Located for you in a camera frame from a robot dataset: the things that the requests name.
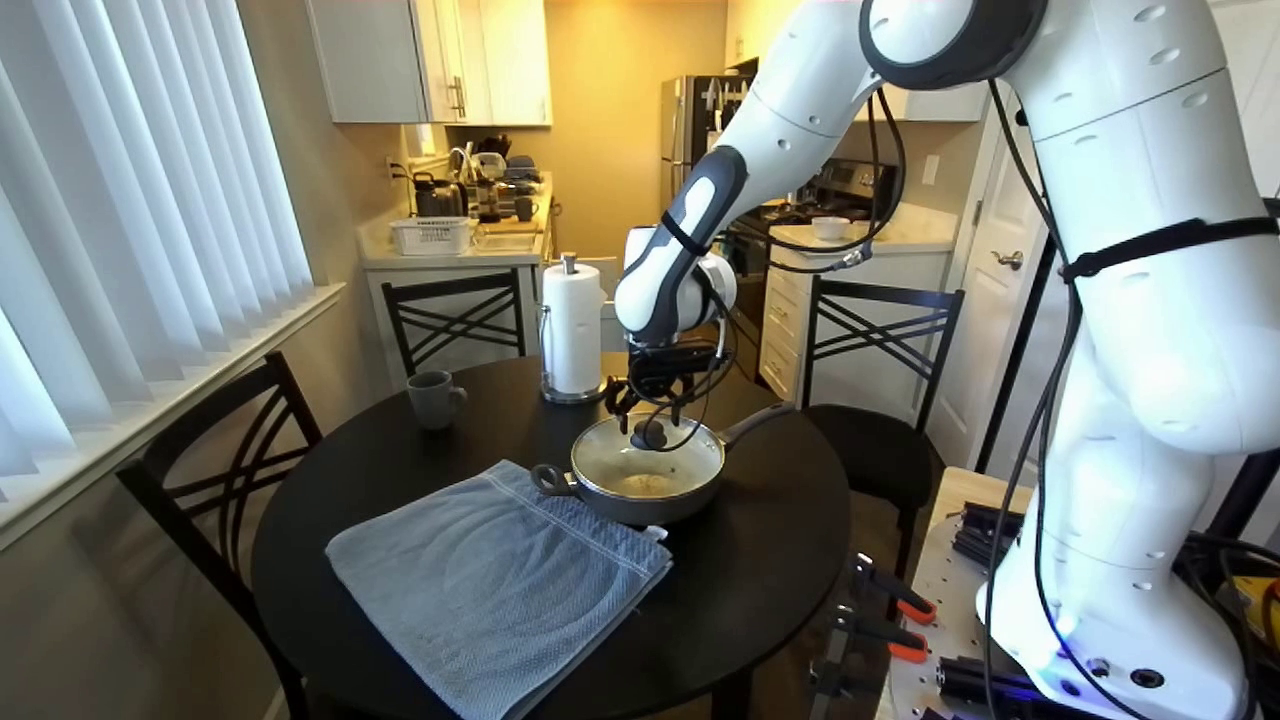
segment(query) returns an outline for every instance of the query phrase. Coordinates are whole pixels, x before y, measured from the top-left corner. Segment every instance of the window blinds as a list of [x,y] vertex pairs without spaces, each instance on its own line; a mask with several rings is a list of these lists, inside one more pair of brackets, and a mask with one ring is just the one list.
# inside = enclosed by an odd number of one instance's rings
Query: window blinds
[[309,293],[235,0],[0,0],[0,500]]

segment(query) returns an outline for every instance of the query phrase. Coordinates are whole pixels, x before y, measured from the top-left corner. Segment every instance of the round table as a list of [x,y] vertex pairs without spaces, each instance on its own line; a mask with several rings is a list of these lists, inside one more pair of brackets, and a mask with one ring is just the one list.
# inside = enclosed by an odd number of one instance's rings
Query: round table
[[[413,426],[402,391],[339,426],[272,496],[251,555],[267,635],[324,698],[375,717],[453,717],[385,644],[327,570],[324,545],[494,461],[568,465],[595,405],[543,405],[538,365],[456,371],[469,405],[453,434]],[[770,398],[729,376],[693,415],[729,428]],[[536,717],[640,717],[714,691],[714,717],[748,713],[748,675],[837,585],[844,472],[802,415],[777,415],[729,454],[714,500],[671,526],[674,570],[573,673]]]

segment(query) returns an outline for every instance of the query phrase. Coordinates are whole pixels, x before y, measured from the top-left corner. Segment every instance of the black chair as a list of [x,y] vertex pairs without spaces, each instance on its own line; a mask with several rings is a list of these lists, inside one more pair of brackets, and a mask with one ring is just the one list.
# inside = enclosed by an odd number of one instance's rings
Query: black chair
[[439,283],[385,283],[385,303],[402,376],[456,342],[499,345],[529,356],[519,268]]
[[[205,469],[205,454],[191,447],[207,437],[220,441],[223,434],[241,441],[232,461],[216,465],[216,472],[187,472],[191,458],[200,458]],[[285,356],[272,351],[262,365],[220,384],[173,419],[130,465],[121,469],[124,488],[255,634],[278,675],[292,720],[317,713],[298,673],[278,657],[255,615],[251,587],[241,571],[248,555],[248,548],[241,548],[241,531],[248,500],[261,488],[278,486],[313,445],[321,445],[321,426]]]
[[[924,437],[932,398],[953,347],[962,293],[918,293],[846,282],[812,282],[802,411],[837,447],[846,488],[897,509],[897,571],[914,560],[914,526],[932,509],[945,461]],[[914,415],[812,405],[812,371],[846,351],[879,351],[918,376]]]

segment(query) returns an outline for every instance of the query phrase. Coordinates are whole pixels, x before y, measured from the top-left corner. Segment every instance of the table leg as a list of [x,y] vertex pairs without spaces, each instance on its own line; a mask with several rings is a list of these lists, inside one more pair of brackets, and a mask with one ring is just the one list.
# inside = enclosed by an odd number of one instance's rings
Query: table leg
[[750,673],[736,673],[713,691],[713,720],[748,720],[748,717],[750,717]]

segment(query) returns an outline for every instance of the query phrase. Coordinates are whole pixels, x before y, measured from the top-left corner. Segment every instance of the refrigerator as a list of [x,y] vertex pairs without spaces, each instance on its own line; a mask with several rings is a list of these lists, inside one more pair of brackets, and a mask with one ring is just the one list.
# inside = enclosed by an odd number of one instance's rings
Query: refrigerator
[[661,207],[739,108],[739,78],[674,78],[661,83]]

